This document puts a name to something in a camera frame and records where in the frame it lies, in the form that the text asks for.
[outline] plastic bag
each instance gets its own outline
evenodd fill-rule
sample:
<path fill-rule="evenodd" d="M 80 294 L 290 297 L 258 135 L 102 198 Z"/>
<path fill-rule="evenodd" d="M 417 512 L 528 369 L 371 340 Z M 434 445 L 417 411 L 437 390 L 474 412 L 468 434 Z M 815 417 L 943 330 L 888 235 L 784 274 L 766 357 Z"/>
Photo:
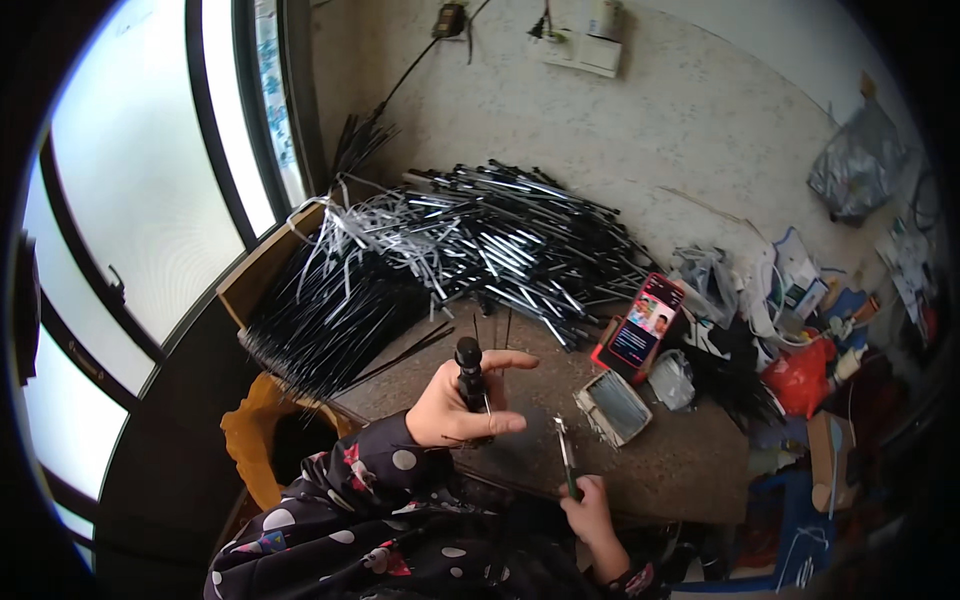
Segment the plastic bag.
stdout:
<path fill-rule="evenodd" d="M 693 400 L 693 369 L 679 350 L 661 354 L 648 381 L 657 399 L 672 411 L 686 408 Z"/>
<path fill-rule="evenodd" d="M 827 362 L 833 360 L 836 353 L 832 341 L 817 340 L 796 354 L 781 356 L 770 363 L 760 374 L 760 380 L 770 387 L 787 415 L 810 419 L 830 392 Z"/>
<path fill-rule="evenodd" d="M 681 259 L 676 265 L 680 277 L 700 297 L 688 294 L 684 306 L 698 317 L 710 319 L 724 329 L 730 328 L 736 315 L 737 293 L 727 253 L 719 248 L 700 250 L 691 246 L 677 248 L 673 255 Z"/>
<path fill-rule="evenodd" d="M 827 203 L 830 219 L 859 227 L 890 200 L 906 159 L 893 121 L 869 97 L 813 161 L 806 184 Z"/>

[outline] smartphone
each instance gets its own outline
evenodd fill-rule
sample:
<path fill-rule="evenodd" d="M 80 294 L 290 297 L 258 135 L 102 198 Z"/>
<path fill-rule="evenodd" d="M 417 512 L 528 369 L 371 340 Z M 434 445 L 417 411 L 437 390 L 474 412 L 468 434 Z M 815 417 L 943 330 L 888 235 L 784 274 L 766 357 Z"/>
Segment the smartphone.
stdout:
<path fill-rule="evenodd" d="M 683 301 L 684 290 L 666 277 L 651 273 L 630 305 L 626 319 L 607 343 L 607 349 L 639 369 L 657 347 Z"/>

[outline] polka dot jacket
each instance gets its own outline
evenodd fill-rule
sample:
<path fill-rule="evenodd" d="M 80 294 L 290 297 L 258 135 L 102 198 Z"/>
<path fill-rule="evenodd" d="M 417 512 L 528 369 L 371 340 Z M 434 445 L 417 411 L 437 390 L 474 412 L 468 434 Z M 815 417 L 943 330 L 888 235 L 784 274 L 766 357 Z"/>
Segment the polka dot jacket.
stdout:
<path fill-rule="evenodd" d="M 303 459 L 301 476 L 213 561 L 205 600 L 637 598 L 657 594 L 651 564 L 608 586 L 555 542 L 511 536 L 497 516 L 430 498 L 453 470 L 417 446 L 400 413 Z"/>

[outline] wooden board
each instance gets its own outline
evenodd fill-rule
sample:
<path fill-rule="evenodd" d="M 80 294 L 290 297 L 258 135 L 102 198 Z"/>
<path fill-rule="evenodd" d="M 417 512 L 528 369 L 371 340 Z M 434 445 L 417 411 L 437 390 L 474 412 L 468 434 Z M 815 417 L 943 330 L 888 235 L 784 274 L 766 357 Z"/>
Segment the wooden board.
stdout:
<path fill-rule="evenodd" d="M 457 339 L 473 335 L 473 310 L 470 302 L 455 304 L 457 330 L 452 336 L 336 398 L 335 408 L 367 422 L 413 406 L 436 369 L 453 356 Z M 497 345 L 502 348 L 505 315 L 496 321 L 480 319 L 481 347 L 492 346 L 496 323 Z M 437 324 L 415 325 L 371 368 L 394 358 Z M 505 373 L 507 398 L 526 416 L 528 430 L 500 436 L 481 448 L 454 450 L 460 469 L 497 484 L 556 495 L 563 482 L 563 462 L 552 418 L 560 414 L 570 429 L 578 467 L 607 478 L 616 512 L 709 523 L 743 520 L 749 483 L 747 440 L 719 406 L 706 400 L 694 412 L 671 413 L 644 395 L 654 412 L 653 422 L 617 451 L 599 441 L 574 403 L 573 393 L 599 372 L 585 352 L 564 353 L 545 328 L 516 314 L 509 345 L 541 359 L 535 370 Z"/>
<path fill-rule="evenodd" d="M 299 231 L 314 232 L 324 221 L 324 207 L 311 204 L 291 222 Z M 217 286 L 217 298 L 241 329 L 247 326 L 260 297 L 274 283 L 277 274 L 302 240 L 286 225 L 263 241 Z"/>

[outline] table surface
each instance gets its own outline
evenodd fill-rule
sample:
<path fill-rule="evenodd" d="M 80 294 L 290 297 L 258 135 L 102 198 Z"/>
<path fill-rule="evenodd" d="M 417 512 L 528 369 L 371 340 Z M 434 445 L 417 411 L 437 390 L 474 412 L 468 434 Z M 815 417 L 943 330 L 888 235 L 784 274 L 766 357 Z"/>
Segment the table surface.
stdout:
<path fill-rule="evenodd" d="M 503 348 L 506 311 L 484 318 L 471 302 L 452 307 L 453 335 L 421 351 L 333 400 L 335 409 L 369 422 L 410 408 L 443 361 L 452 358 L 456 341 L 473 335 L 476 311 L 481 348 L 491 348 L 494 327 L 497 347 Z M 438 315 L 415 325 L 390 344 L 371 364 L 380 365 L 403 352 L 432 328 L 445 321 Z M 509 370 L 504 375 L 512 410 L 527 418 L 525 432 L 497 437 L 479 448 L 454 450 L 458 468 L 496 484 L 557 495 L 564 480 L 560 444 L 553 416 L 563 416 L 574 443 L 577 467 L 603 475 L 611 509 L 640 519 L 677 519 L 707 523 L 737 523 L 746 515 L 748 444 L 723 409 L 699 400 L 689 413 L 671 413 L 650 401 L 652 391 L 641 389 L 654 418 L 633 440 L 615 450 L 600 441 L 587 417 L 574 403 L 573 393 L 596 374 L 586 352 L 567 354 L 542 325 L 513 315 L 510 349 L 540 358 L 531 371 Z"/>

